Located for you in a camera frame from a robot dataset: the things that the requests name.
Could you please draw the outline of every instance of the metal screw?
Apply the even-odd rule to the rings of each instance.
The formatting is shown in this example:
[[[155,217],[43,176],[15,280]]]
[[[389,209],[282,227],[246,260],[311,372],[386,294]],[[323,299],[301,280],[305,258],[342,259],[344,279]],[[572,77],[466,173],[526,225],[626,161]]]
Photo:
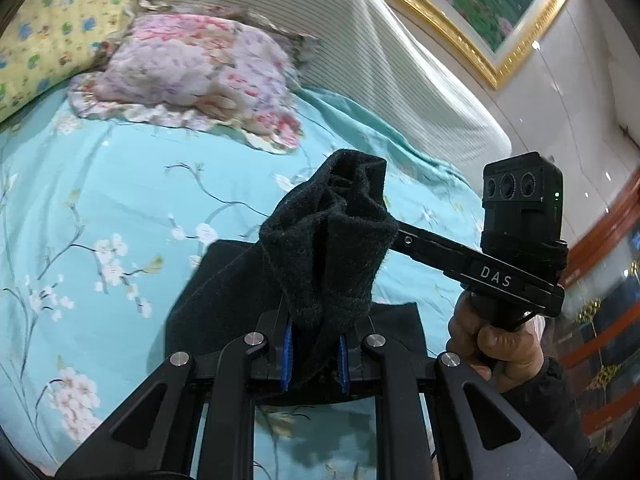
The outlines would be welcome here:
[[[187,352],[175,352],[169,357],[169,362],[173,366],[182,366],[189,362],[189,354]]]
[[[244,342],[249,346],[259,345],[264,341],[264,336],[260,332],[249,332],[244,336]]]
[[[381,347],[386,343],[386,339],[381,334],[370,334],[367,336],[367,344],[369,346]]]
[[[453,352],[446,352],[442,354],[442,357],[440,359],[445,366],[453,367],[460,364],[460,357],[458,356],[458,354],[454,354]]]

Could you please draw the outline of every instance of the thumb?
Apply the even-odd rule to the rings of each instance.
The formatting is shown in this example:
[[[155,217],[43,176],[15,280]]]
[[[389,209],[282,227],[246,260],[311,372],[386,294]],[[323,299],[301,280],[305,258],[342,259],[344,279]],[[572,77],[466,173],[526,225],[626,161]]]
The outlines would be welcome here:
[[[512,363],[528,363],[538,353],[540,343],[526,330],[507,332],[485,325],[478,333],[478,348],[489,357]]]

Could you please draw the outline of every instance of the black sleeve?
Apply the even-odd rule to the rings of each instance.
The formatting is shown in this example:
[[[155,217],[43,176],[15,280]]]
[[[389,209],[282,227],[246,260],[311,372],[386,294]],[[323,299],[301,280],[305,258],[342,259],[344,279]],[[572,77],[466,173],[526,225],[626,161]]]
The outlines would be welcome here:
[[[531,380],[502,395],[564,458],[580,480],[591,478],[600,457],[582,432],[575,397],[558,361],[546,358]]]

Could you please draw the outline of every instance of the gold decoration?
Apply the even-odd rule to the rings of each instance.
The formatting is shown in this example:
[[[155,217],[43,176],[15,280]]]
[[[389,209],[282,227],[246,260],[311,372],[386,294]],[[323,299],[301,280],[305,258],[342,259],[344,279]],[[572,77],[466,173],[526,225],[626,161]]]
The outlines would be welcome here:
[[[504,55],[496,65],[480,52],[465,33],[458,28],[436,5],[429,0],[393,0],[408,15],[426,20],[458,49],[462,55],[486,79],[494,90],[502,86],[518,69],[532,51],[532,43],[542,37],[562,9],[566,0],[547,0],[529,27],[521,34],[521,40],[512,52]]]
[[[602,300],[600,298],[595,298],[595,300],[585,301],[582,306],[582,310],[578,312],[575,320],[579,324],[590,323],[593,321],[593,317],[600,309],[600,305],[602,304]]]
[[[603,442],[602,444],[599,444],[597,449],[598,452],[605,454],[608,452],[613,451],[614,449],[616,449],[616,446],[618,445],[617,441],[615,440],[607,440],[606,442]]]
[[[589,386],[587,386],[587,390],[606,388],[620,371],[620,368],[622,368],[622,365],[603,366],[597,375],[591,380]]]

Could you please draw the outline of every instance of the floral bedsheet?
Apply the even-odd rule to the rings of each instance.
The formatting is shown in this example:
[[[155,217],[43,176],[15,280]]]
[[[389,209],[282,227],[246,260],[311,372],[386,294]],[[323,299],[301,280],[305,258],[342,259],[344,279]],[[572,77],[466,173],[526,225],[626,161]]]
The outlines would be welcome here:
[[[388,160],[401,221],[477,247],[479,198],[446,163],[415,152],[346,98],[296,97],[307,137],[285,156],[217,135],[71,113],[66,87],[0,125],[0,425],[54,472],[162,361],[163,322],[218,238],[255,241],[284,194],[334,150]],[[381,303],[417,301],[429,352],[444,349],[460,292],[389,253]],[[255,477],[373,479],[371,399],[256,415]]]

